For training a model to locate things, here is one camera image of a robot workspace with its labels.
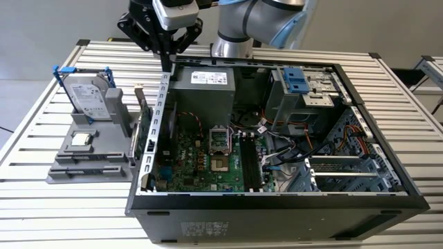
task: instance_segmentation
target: metal rail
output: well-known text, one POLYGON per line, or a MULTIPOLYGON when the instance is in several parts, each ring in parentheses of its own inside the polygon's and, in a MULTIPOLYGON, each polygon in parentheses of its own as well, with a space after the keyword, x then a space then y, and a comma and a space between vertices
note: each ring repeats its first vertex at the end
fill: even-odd
MULTIPOLYGON (((193 46, 187 55, 209 56, 210 48, 193 46)), ((383 60, 366 53, 266 48, 255 49, 254 56, 263 60, 339 63, 343 66, 432 210, 363 242, 230 244, 223 247, 442 248, 443 168, 440 166, 443 166, 443 128, 383 60)), ((149 104, 155 103, 161 63, 135 44, 93 41, 89 46, 75 48, 66 65, 97 69, 110 66, 130 110, 139 110, 134 93, 137 84, 145 86, 149 104)), ((15 248, 147 247, 151 242, 137 219, 125 217, 130 183, 47 185, 45 182, 73 122, 71 110, 69 98, 53 81, 0 152, 0 242, 15 242, 11 244, 15 248)))

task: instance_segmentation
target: chip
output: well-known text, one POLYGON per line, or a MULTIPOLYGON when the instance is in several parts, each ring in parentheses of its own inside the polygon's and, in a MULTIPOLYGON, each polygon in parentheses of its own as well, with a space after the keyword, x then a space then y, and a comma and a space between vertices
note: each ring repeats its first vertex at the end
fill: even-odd
POLYGON ((194 178, 186 178, 186 179, 183 180, 183 184, 187 185, 187 186, 194 185, 194 178))

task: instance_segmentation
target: gray floor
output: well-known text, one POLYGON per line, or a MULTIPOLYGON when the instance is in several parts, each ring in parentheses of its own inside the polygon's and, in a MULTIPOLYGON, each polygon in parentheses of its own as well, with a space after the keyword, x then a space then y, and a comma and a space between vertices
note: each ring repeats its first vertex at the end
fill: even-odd
MULTIPOLYGON (((0 126, 15 130, 37 99, 46 89, 49 80, 0 79, 0 126)), ((0 129, 0 148, 11 133, 0 129)))

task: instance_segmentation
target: label sticker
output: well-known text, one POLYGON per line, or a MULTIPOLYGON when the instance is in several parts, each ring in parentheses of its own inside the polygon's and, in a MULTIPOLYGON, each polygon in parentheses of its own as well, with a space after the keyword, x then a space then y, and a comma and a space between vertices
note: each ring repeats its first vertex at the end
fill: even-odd
POLYGON ((182 222, 182 233, 185 236, 226 236, 229 222, 182 222))
POLYGON ((267 119, 266 119, 266 118, 262 118, 262 119, 261 119, 261 122, 258 123, 258 125, 259 125, 259 126, 263 126, 263 125, 266 125, 267 122, 269 122, 267 119))
POLYGON ((227 85, 229 84, 227 73, 195 71, 191 74, 191 84, 227 85))
POLYGON ((269 130, 269 128, 266 128, 266 126, 262 126, 261 128, 258 128, 258 132, 262 134, 263 132, 266 132, 269 130))
POLYGON ((71 89, 83 113, 89 117, 93 119, 111 118, 99 87, 95 85, 71 84, 71 89))

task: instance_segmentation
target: small circuit board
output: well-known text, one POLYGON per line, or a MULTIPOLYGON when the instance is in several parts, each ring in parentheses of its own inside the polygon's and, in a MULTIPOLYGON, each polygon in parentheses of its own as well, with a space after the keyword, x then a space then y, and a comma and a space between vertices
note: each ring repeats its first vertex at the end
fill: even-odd
MULTIPOLYGON (((239 140, 239 136, 233 136, 230 155, 211 155, 209 139, 202 141, 195 134, 179 133, 177 157, 173 165, 165 165, 159 168, 158 191, 249 191, 245 189, 239 140)), ((262 136, 255 140, 255 149, 257 154, 253 156, 259 159, 267 151, 262 136)), ((261 182, 265 179, 267 183, 263 185, 263 191, 274 191, 270 173, 262 175, 261 182)))

